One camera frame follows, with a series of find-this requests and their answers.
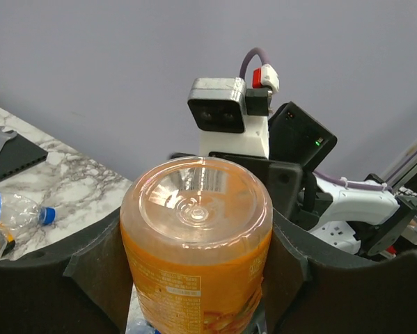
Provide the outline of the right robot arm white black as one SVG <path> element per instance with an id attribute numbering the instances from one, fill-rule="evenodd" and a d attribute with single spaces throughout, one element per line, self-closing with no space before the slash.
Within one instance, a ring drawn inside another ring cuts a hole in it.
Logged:
<path id="1" fill-rule="evenodd" d="M 274 211 L 352 255 L 393 257 L 392 245 L 415 215 L 382 180 L 335 180 L 317 171 L 337 138 L 293 102 L 272 117 L 262 103 L 192 98 L 203 156 L 234 161 L 266 186 Z"/>

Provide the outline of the black foam block right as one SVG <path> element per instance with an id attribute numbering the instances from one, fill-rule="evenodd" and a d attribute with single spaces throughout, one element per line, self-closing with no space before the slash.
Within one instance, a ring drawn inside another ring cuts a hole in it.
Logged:
<path id="1" fill-rule="evenodd" d="M 45 161 L 48 151 L 18 134 L 0 152 L 0 182 Z"/>

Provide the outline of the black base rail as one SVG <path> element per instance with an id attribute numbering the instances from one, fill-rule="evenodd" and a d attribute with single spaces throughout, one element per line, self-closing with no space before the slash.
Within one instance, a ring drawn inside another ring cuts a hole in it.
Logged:
<path id="1" fill-rule="evenodd" d="M 382 174 L 395 196 L 413 208 L 415 216 L 389 248 L 396 255 L 417 250 L 417 139 Z"/>

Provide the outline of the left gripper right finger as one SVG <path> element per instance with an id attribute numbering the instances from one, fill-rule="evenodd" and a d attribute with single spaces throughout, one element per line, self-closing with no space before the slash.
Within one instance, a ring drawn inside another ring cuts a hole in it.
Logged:
<path id="1" fill-rule="evenodd" d="M 264 277 L 269 333 L 417 333 L 417 251 L 373 262 L 274 212 Z"/>

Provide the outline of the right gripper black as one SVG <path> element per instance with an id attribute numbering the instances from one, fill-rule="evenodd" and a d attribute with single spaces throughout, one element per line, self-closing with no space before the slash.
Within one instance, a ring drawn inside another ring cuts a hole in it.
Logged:
<path id="1" fill-rule="evenodd" d="M 269 115 L 269 157 L 251 157 L 216 152 L 216 157 L 235 162 L 251 171 L 267 188 L 276 212 L 291 219 L 298 210 L 298 195 L 304 193 L 304 210 L 315 206 L 313 171 L 330 153 L 337 138 L 294 102 L 281 105 Z"/>

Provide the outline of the pepsi bottle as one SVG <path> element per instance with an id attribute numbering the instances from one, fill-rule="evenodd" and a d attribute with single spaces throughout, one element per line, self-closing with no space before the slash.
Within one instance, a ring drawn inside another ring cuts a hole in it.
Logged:
<path id="1" fill-rule="evenodd" d="M 0 226 L 12 236 L 23 234 L 30 228 L 50 225 L 56 218 L 56 210 L 15 193 L 0 191 Z"/>

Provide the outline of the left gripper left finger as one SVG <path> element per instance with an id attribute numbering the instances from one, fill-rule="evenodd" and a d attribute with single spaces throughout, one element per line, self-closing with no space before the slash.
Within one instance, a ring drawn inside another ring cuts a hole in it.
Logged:
<path id="1" fill-rule="evenodd" d="M 124 333 L 132 276 L 119 211 L 0 261 L 0 333 Z"/>

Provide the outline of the crushed orange label bottle lower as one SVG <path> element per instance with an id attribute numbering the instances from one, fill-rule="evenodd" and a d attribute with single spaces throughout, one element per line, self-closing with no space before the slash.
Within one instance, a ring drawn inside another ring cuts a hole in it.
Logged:
<path id="1" fill-rule="evenodd" d="M 242 333 L 262 296 L 272 201 L 244 167 L 172 159 L 142 174 L 120 208 L 139 305 L 160 333 Z"/>

